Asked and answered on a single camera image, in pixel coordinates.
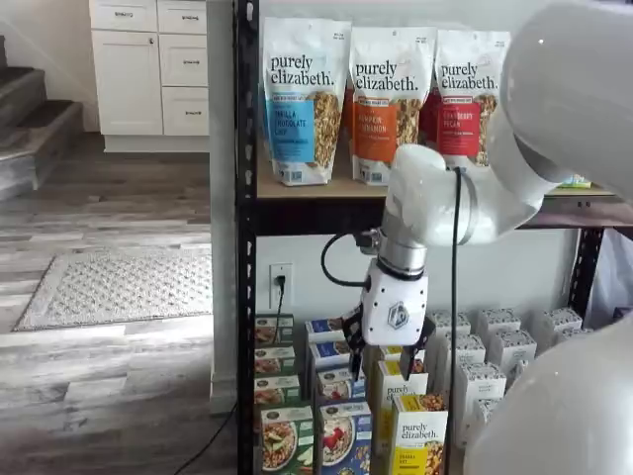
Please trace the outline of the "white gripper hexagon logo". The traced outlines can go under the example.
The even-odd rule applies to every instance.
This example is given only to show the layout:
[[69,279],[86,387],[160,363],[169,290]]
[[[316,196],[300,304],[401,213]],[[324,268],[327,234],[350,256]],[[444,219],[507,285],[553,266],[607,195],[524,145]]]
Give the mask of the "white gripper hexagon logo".
[[426,318],[428,276],[422,272],[414,280],[389,274],[373,258],[367,272],[369,289],[361,293],[361,304],[341,317],[341,327],[349,348],[350,376],[358,380],[363,351],[373,346],[400,345],[399,367],[405,381],[414,368],[417,354],[425,349],[436,324]]

